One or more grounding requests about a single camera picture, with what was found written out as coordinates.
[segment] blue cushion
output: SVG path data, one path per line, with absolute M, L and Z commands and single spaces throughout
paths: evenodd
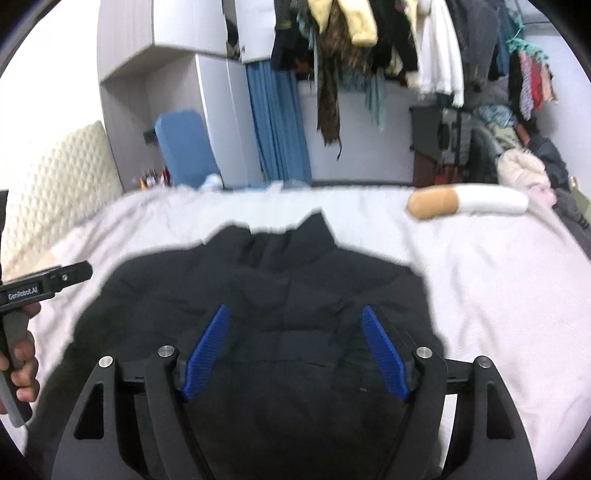
M 208 175 L 220 174 L 203 120 L 195 110 L 163 113 L 155 130 L 174 185 L 198 189 Z

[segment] bed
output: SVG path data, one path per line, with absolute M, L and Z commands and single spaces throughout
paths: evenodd
M 207 242 L 229 223 L 284 231 L 321 210 L 340 246 L 408 265 L 424 277 L 448 358 L 471 362 L 487 355 L 495 361 L 545 480 L 591 417 L 591 264 L 558 217 L 535 199 L 524 216 L 417 222 L 405 211 L 411 192 L 274 185 L 241 192 L 156 188 L 124 196 L 72 229 L 38 265 L 89 260 L 95 269 L 87 283 L 45 302 L 30 324 L 41 388 L 76 319 L 125 260 Z M 453 412 L 448 397 L 440 429 L 443 458 Z M 25 432 L 11 435 L 23 448 Z

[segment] metal screw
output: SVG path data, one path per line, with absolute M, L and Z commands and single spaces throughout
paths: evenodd
M 417 355 L 421 358 L 431 358 L 433 356 L 433 351 L 426 346 L 420 346 L 417 348 Z
M 482 368 L 492 367 L 492 360 L 487 356 L 479 356 L 476 360 L 478 361 L 478 365 L 480 365 Z
M 164 345 L 158 349 L 158 354 L 162 358 L 171 356 L 174 353 L 174 347 L 172 345 Z
M 113 363 L 113 357 L 109 356 L 109 355 L 104 356 L 103 358 L 101 358 L 99 360 L 99 366 L 102 368 L 110 367 L 112 363 Z

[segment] white sweater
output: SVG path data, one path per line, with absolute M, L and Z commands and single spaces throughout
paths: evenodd
M 409 87 L 421 93 L 453 95 L 453 106 L 464 105 L 464 71 L 456 30 L 445 0 L 420 0 L 417 20 L 419 72 Z

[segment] finger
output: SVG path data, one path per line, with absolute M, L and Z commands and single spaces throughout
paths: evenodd
M 29 332 L 27 332 L 27 338 L 14 344 L 14 356 L 20 362 L 27 362 L 35 358 L 35 342 Z
M 38 370 L 39 362 L 34 358 L 33 360 L 29 360 L 20 370 L 12 372 L 10 378 L 12 379 L 12 383 L 17 387 L 31 387 L 35 384 L 35 377 L 37 376 Z
M 17 398 L 20 401 L 24 401 L 27 403 L 32 403 L 37 400 L 39 395 L 39 382 L 35 380 L 35 383 L 32 387 L 27 388 L 19 388 L 17 390 Z
M 35 315 L 39 314 L 41 311 L 41 303 L 35 302 L 30 303 L 29 305 L 25 305 L 22 308 L 22 311 L 29 315 L 29 318 L 32 319 Z

